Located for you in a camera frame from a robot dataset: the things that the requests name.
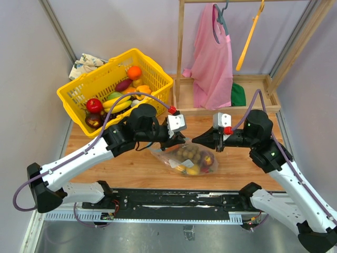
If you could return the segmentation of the brown longan bunch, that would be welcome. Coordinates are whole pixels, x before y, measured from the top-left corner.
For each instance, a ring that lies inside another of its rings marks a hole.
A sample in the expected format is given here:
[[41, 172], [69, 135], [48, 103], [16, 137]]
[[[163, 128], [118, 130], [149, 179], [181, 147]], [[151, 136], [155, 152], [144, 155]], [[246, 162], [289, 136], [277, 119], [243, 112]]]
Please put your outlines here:
[[180, 162], [190, 160], [193, 163], [198, 163], [201, 160], [201, 150], [197, 145], [180, 147], [173, 152], [173, 155]]

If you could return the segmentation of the peach coloured fruit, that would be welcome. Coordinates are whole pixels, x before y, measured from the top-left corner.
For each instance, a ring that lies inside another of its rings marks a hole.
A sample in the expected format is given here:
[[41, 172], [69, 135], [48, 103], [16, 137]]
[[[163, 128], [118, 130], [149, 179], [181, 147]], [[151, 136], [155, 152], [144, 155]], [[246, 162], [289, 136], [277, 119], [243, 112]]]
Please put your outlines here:
[[197, 176], [200, 174], [200, 167], [198, 166], [193, 166], [190, 168], [186, 168], [186, 174], [189, 176]]

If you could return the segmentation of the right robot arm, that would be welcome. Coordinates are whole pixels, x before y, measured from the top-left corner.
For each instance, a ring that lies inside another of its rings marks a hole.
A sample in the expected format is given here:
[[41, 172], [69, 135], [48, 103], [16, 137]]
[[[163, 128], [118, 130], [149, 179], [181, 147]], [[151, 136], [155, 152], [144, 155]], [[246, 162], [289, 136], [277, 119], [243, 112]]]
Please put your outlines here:
[[336, 210], [307, 181], [272, 129], [273, 122], [262, 110], [246, 114], [242, 129], [231, 126], [230, 115], [216, 113], [212, 127], [192, 141], [217, 152], [225, 147], [250, 148], [253, 163], [283, 187], [295, 206], [254, 182], [240, 190], [239, 206], [245, 211], [259, 209], [275, 218], [295, 233], [308, 252], [328, 252], [336, 246]]

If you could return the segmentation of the clear zip top bag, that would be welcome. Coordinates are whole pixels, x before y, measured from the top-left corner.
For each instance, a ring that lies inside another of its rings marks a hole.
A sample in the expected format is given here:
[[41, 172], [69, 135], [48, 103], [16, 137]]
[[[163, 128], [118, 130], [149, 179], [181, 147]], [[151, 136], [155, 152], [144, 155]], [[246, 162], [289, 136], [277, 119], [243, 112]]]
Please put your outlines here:
[[[176, 151], [178, 148], [184, 147], [184, 146], [187, 146], [187, 145], [197, 145], [200, 148], [201, 152], [202, 151], [210, 151], [210, 152], [212, 152], [214, 154], [214, 152], [211, 151], [211, 150], [209, 150], [208, 148], [206, 148], [206, 147], [204, 147], [204, 146], [202, 146], [200, 144], [192, 143], [191, 139], [186, 139], [184, 144], [175, 145], [175, 146], [173, 146], [171, 148], [166, 149], [165, 151], [162, 151], [160, 149], [160, 145], [156, 144], [156, 145], [154, 145], [153, 147], [150, 148], [150, 152], [158, 160], [160, 160], [161, 162], [163, 162], [168, 168], [176, 171], [177, 173], [181, 173], [183, 175], [189, 176], [189, 175], [186, 174], [186, 171], [184, 173], [182, 173], [180, 171], [177, 171], [175, 169], [175, 167], [177, 167], [179, 164], [182, 164], [182, 165], [186, 166], [187, 168], [190, 168], [190, 167], [193, 167], [193, 166], [202, 167], [201, 161], [198, 162], [198, 163], [193, 163], [190, 160], [186, 160], [184, 162], [180, 162], [173, 155], [173, 152]], [[209, 174], [216, 173], [218, 171], [218, 167], [219, 167], [219, 163], [218, 163], [218, 161], [217, 161], [217, 159], [215, 157], [215, 161], [214, 161], [213, 165], [211, 166], [211, 168], [213, 170], [213, 173], [209, 173]]]

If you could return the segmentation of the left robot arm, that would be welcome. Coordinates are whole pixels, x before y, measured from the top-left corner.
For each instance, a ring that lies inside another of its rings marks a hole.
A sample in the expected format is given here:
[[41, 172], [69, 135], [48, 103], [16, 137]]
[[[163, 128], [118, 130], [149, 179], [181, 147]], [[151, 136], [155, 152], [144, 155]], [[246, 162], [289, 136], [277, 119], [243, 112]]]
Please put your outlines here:
[[108, 208], [113, 196], [105, 181], [71, 183], [70, 180], [101, 162], [135, 149], [140, 142], [159, 143], [161, 149], [183, 144], [181, 132], [187, 128], [184, 115], [175, 112], [159, 123], [155, 114], [154, 106], [141, 104], [118, 124], [109, 126], [101, 136], [73, 153], [43, 166], [30, 164], [28, 185], [37, 211], [47, 213], [62, 204], [76, 202]]

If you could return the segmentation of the red chili pepper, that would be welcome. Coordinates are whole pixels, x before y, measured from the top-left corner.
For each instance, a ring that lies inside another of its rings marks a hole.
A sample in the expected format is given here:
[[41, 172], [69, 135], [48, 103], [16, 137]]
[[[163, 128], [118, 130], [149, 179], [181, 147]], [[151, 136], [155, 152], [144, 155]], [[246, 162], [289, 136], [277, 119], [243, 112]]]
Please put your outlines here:
[[199, 174], [209, 174], [209, 173], [213, 173], [213, 170], [211, 167], [200, 167]]

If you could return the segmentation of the yellow lemon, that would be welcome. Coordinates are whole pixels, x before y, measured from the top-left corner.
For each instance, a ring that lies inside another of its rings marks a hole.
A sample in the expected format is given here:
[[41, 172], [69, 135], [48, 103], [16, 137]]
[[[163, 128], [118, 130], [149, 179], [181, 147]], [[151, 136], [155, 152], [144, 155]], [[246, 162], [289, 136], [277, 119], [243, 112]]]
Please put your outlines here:
[[182, 164], [179, 164], [177, 167], [175, 167], [175, 169], [177, 170], [177, 171], [180, 171], [180, 172], [182, 172], [182, 173], [184, 173], [185, 171], [186, 171], [186, 166], [184, 166], [184, 165], [182, 165]]

